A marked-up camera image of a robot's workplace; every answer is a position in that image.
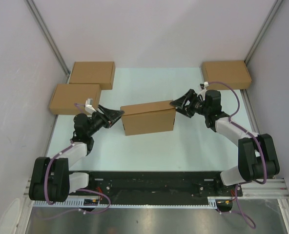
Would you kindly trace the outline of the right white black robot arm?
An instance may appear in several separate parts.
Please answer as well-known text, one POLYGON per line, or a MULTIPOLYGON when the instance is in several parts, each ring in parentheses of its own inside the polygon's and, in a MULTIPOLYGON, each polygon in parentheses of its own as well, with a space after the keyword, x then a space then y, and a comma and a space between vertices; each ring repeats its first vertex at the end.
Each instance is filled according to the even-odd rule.
POLYGON ((251 132, 233 121, 222 110, 219 91, 203 89, 196 93, 190 89, 179 99, 171 101, 170 105, 188 118, 202 115, 207 128, 237 146, 238 164, 220 173, 220 179, 213 183, 216 194, 226 195, 231 186, 237 184, 253 181, 265 184, 268 177, 279 174, 280 165, 271 135, 251 132))

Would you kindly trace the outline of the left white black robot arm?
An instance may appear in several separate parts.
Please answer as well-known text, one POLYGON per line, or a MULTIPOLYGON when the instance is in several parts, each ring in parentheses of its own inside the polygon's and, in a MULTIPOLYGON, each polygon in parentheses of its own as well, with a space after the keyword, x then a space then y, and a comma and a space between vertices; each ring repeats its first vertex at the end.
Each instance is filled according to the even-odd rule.
POLYGON ((94 145, 93 135, 101 128, 111 128, 124 115, 123 110, 107 109, 101 105, 97 110, 89 105, 85 113, 75 115, 73 136, 70 145, 53 157, 38 157, 34 162, 29 198, 45 201, 49 205, 64 202, 70 193, 81 190, 90 195, 95 192, 96 182, 88 173, 70 173, 70 167, 88 156, 94 145))

